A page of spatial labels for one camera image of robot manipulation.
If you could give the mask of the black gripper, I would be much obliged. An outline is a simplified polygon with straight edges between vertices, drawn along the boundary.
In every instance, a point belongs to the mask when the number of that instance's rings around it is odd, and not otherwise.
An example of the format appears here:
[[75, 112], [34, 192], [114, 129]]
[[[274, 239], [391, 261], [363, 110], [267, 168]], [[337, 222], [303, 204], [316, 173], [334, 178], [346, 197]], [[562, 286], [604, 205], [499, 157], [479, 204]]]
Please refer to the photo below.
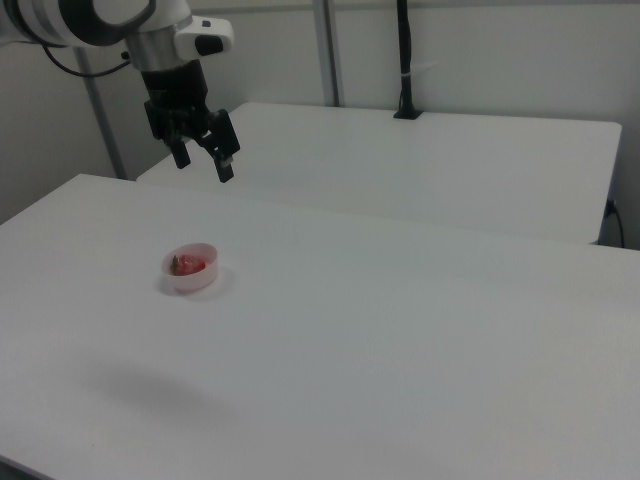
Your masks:
[[219, 181], [231, 180], [239, 140], [228, 112], [208, 108], [208, 86], [201, 62], [192, 60], [170, 70], [143, 72], [142, 78], [149, 94], [145, 110], [152, 134], [169, 148], [177, 168], [191, 164], [182, 138], [196, 138], [213, 159]]

